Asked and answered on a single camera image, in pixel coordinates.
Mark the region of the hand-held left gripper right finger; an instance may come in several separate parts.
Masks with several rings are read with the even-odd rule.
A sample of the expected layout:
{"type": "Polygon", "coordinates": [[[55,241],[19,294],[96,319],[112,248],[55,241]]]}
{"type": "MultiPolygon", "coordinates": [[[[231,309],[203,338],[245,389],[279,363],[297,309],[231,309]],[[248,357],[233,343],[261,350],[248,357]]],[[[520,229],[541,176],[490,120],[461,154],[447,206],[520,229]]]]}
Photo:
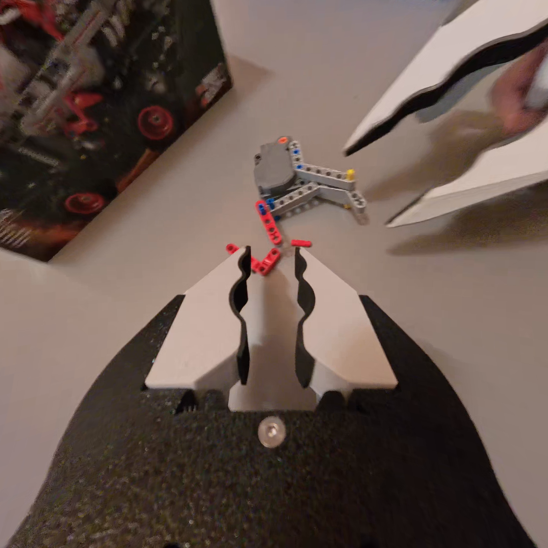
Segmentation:
{"type": "Polygon", "coordinates": [[[295,252],[298,322],[295,373],[316,398],[392,390],[397,378],[358,292],[308,250],[295,252]]]}

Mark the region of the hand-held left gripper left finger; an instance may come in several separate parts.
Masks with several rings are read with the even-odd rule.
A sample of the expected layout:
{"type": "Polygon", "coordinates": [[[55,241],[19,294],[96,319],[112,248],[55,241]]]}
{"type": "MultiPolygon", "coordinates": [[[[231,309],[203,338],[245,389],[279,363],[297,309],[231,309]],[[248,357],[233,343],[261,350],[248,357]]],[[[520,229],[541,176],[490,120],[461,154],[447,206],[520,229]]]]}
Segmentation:
{"type": "Polygon", "coordinates": [[[245,320],[250,247],[236,250],[188,289],[145,379],[149,389],[230,390],[248,381],[245,320]]]}

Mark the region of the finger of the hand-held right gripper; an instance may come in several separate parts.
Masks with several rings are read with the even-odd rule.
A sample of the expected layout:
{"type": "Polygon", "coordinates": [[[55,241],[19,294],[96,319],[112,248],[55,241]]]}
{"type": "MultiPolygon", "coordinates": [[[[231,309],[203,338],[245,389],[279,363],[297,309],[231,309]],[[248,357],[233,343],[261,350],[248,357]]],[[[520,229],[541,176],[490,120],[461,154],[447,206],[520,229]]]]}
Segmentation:
{"type": "Polygon", "coordinates": [[[547,118],[508,136],[492,113],[456,111],[430,134],[432,148],[406,182],[421,194],[385,222],[387,228],[422,223],[547,180],[547,118]]]}
{"type": "Polygon", "coordinates": [[[472,72],[522,55],[547,37],[547,15],[458,15],[443,24],[365,115],[344,146],[350,156],[408,115],[435,104],[472,72]]]}

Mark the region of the red angled lego beam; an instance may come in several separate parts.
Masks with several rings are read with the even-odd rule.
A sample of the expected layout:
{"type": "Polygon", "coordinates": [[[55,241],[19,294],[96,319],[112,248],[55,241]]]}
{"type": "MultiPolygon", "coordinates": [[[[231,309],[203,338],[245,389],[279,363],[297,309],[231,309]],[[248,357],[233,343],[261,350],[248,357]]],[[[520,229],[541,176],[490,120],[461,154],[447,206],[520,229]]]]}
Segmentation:
{"type": "Polygon", "coordinates": [[[236,277],[243,275],[266,277],[276,268],[281,259],[281,251],[277,248],[271,248],[263,257],[256,256],[254,248],[250,245],[231,242],[225,245],[225,250],[231,257],[227,262],[236,277]]]}

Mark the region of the grey lego assembly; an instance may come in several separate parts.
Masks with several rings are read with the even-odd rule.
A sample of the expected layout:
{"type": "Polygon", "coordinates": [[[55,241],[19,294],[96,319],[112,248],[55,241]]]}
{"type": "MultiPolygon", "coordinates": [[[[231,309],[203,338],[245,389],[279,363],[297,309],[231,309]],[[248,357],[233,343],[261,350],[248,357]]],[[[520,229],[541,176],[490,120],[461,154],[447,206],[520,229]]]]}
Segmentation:
{"type": "Polygon", "coordinates": [[[306,163],[300,143],[290,136],[261,145],[254,156],[253,176],[260,197],[255,209],[276,247],[283,244],[278,221],[320,202],[350,211],[359,223],[365,222],[367,202],[357,188],[354,170],[306,163]]]}

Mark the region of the black lego set box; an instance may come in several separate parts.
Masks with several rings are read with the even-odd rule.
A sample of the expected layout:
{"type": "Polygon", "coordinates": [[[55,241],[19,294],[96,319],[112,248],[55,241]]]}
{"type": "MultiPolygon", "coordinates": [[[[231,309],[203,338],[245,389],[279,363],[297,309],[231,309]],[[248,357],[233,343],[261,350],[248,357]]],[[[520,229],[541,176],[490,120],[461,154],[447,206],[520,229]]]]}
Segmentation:
{"type": "Polygon", "coordinates": [[[1,1],[1,248],[48,262],[231,88],[212,1],[1,1]]]}

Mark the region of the person's right hand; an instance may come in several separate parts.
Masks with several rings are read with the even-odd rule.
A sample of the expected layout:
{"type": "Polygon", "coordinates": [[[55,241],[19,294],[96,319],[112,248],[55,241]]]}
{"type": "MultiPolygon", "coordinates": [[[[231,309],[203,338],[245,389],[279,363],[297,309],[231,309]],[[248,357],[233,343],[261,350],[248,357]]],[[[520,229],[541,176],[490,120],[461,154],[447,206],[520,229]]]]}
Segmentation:
{"type": "Polygon", "coordinates": [[[506,138],[530,130],[547,116],[547,109],[525,106],[531,83],[546,55],[547,40],[516,59],[491,88],[490,101],[506,138]]]}

